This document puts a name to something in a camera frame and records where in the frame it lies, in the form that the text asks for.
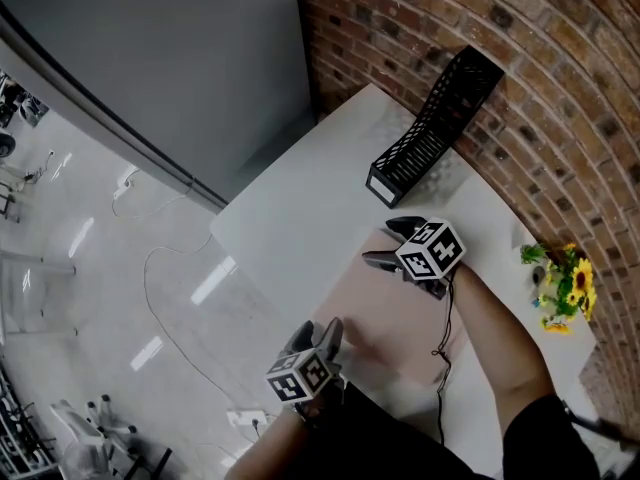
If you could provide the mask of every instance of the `gray wall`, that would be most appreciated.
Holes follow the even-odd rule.
[[[227,199],[312,126],[296,0],[2,1],[87,89]]]

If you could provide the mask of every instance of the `white floor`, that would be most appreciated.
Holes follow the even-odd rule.
[[[133,187],[115,202],[123,216],[116,217],[113,193],[127,162],[53,112],[35,129],[18,120],[12,125],[18,146],[10,165],[33,171],[49,150],[55,154],[38,183],[18,196],[20,223],[0,221],[0,244],[50,260],[72,256],[77,267],[75,277],[46,280],[24,268],[5,269],[14,321],[21,321],[25,307],[28,330],[79,331],[77,337],[7,337],[3,363],[22,402],[35,402],[46,431],[60,438],[58,448],[64,450],[68,441],[49,405],[65,398],[82,408],[108,393],[143,443],[156,445],[153,456],[162,447],[174,450],[169,466],[174,472],[221,477],[232,457],[255,440],[253,428],[240,433],[230,427],[226,410],[279,412],[262,376],[292,328],[209,239],[212,213],[182,197],[153,215],[130,218],[179,195],[138,172]],[[2,172],[0,177],[11,179]],[[189,364],[147,306],[143,265],[158,246],[199,250],[151,255],[149,301],[189,360],[228,396]],[[201,289],[194,298],[203,300],[196,305],[191,297],[207,278],[209,290],[218,284],[206,297]],[[151,352],[161,348],[145,362],[151,354],[142,350],[150,343]]]

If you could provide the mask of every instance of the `pink paper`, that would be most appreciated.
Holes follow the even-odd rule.
[[[400,277],[368,266],[361,258],[363,252],[393,250],[398,245],[384,232],[374,231],[314,319],[326,325],[336,316],[342,318],[345,338],[360,356],[428,386],[445,366],[431,351],[444,333],[448,295],[439,301]],[[455,306],[451,324],[446,351],[453,361],[467,342]]]

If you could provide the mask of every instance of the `sunflower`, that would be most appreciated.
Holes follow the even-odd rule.
[[[593,313],[593,307],[596,305],[596,299],[598,296],[596,295],[596,289],[592,286],[591,289],[587,292],[587,296],[584,298],[584,302],[582,303],[582,313],[584,314],[584,318],[589,322],[591,320],[591,313]]]
[[[551,324],[545,329],[548,332],[556,332],[558,334],[571,334],[573,331],[567,324]]]
[[[591,262],[580,258],[578,266],[573,269],[573,286],[571,293],[576,300],[586,295],[593,285],[593,268]]]

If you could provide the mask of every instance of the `person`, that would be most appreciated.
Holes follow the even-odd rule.
[[[595,459],[571,425],[542,353],[522,324],[463,263],[453,288],[493,390],[504,479],[599,478]],[[314,412],[314,404],[322,406],[323,398],[321,393],[320,401],[312,402],[308,416],[321,413]],[[317,428],[306,420],[283,410],[226,478],[485,478],[440,443],[392,418],[351,383],[331,418]]]

